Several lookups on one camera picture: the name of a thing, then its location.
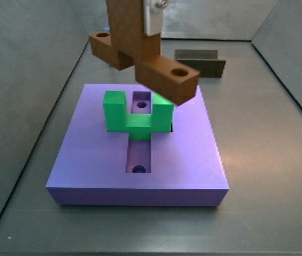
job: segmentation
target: hole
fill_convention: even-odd
[[[108,37],[108,36],[110,36],[110,33],[102,32],[102,33],[97,34],[97,36],[98,37]]]
[[[137,165],[133,169],[133,173],[146,173],[146,167],[144,165]]]
[[[186,76],[189,74],[189,71],[184,68],[176,68],[172,70],[172,74],[176,76]]]
[[[141,101],[141,102],[137,103],[137,106],[140,108],[145,108],[148,106],[148,104],[144,101]]]

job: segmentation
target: hole in purple block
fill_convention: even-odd
[[[148,106],[148,104],[142,101],[142,102],[138,102],[138,103],[137,103],[137,106],[138,106],[140,108],[145,108],[145,107]]]
[[[144,165],[137,165],[133,169],[133,173],[146,173],[146,167]]]

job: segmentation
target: hole in wooden block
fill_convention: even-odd
[[[189,71],[184,68],[176,68],[172,70],[172,74],[176,76],[186,76],[189,74]]]
[[[110,33],[102,32],[102,33],[98,33],[97,36],[98,37],[108,37],[108,36],[110,36]]]
[[[144,165],[137,165],[133,169],[133,173],[146,173],[146,167]]]

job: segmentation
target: brown wooden block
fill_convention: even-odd
[[[109,32],[101,32],[90,36],[93,54],[118,70],[134,66],[134,60],[130,56],[120,52],[112,45],[112,35]]]
[[[161,34],[145,34],[144,1],[108,0],[106,4],[113,46],[136,62],[161,55]]]
[[[136,80],[177,105],[197,93],[200,72],[164,56],[152,57],[136,65]]]

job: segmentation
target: dark gray block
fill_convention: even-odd
[[[0,1],[0,212],[86,42],[69,2]]]
[[[302,0],[280,1],[253,44],[302,107]]]
[[[178,62],[201,71],[201,77],[222,78],[226,60],[218,59],[217,50],[176,50]]]

